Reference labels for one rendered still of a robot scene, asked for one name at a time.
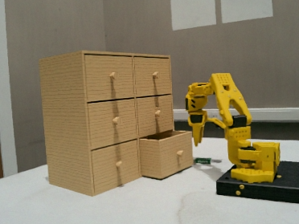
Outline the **white eraser with green sleeve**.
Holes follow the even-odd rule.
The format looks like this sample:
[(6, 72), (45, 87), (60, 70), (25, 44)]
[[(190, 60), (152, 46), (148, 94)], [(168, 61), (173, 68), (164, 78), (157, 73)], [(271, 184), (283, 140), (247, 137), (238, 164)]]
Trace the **white eraser with green sleeve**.
[(212, 157), (194, 157), (194, 164), (211, 164)]

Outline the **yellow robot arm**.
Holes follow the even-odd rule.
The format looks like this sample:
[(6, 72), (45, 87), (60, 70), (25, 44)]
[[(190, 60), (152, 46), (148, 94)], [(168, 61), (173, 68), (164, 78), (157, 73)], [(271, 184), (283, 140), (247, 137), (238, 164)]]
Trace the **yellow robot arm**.
[[(237, 165), (237, 169), (231, 171), (231, 178), (248, 183), (273, 182), (277, 172), (277, 143), (252, 142), (251, 146), (251, 141), (246, 141), (251, 139), (251, 129), (247, 124), (252, 122), (252, 117), (230, 73), (212, 74), (209, 81), (210, 83), (193, 83), (188, 87), (186, 111), (201, 110), (207, 104), (207, 96), (216, 95), (219, 115), (224, 125), (228, 126), (225, 127), (228, 160)], [(229, 104), (239, 115), (231, 116)]]

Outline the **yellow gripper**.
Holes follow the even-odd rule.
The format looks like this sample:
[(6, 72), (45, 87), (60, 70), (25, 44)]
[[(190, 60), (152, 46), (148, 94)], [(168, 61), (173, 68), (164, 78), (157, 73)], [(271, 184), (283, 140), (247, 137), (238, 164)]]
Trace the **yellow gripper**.
[[(199, 143), (202, 143), (203, 139), (203, 128), (206, 121), (213, 121), (212, 123), (215, 124), (217, 129), (221, 128), (224, 129), (226, 126), (220, 120), (208, 119), (207, 111), (206, 110), (196, 110), (193, 112), (188, 112), (188, 122), (189, 125), (193, 128), (193, 139), (195, 147), (198, 147)], [(217, 125), (217, 126), (216, 126)], [(200, 134), (199, 134), (200, 133)]]

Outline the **tan wooden chest of drawers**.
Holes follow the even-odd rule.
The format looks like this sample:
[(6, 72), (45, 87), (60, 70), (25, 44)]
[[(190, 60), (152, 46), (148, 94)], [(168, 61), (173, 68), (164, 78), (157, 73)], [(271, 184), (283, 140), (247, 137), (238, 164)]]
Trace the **tan wooden chest of drawers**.
[[(84, 66), (85, 55), (132, 57), (134, 95), (87, 99)], [(74, 51), (39, 59), (43, 126), (49, 184), (94, 197), (144, 177), (144, 175), (141, 175), (139, 137), (168, 130), (174, 131), (171, 67), (170, 92), (136, 95), (133, 57), (169, 59), (170, 66), (170, 55), (149, 55), (107, 51)], [(136, 97), (162, 95), (171, 95), (173, 128), (167, 128), (138, 136)], [(117, 99), (134, 99), (137, 136), (91, 147), (87, 102)], [(132, 139), (137, 140), (139, 177), (135, 177), (131, 180), (122, 182), (121, 184), (94, 193), (91, 150)]]

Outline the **tan cardboard drawer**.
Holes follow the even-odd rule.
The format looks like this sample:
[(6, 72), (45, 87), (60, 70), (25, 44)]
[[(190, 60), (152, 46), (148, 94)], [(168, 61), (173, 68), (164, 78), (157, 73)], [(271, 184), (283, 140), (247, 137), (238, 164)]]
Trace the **tan cardboard drawer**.
[(91, 150), (94, 193), (139, 177), (137, 140)]
[(134, 95), (132, 57), (85, 55), (84, 66), (87, 99)]
[(91, 147), (137, 136), (134, 99), (87, 103)]
[(144, 176), (162, 179), (194, 164), (192, 132), (168, 130), (140, 137), (139, 149)]
[(170, 92), (169, 59), (133, 58), (136, 95)]
[(173, 128), (171, 95), (137, 98), (138, 136)]

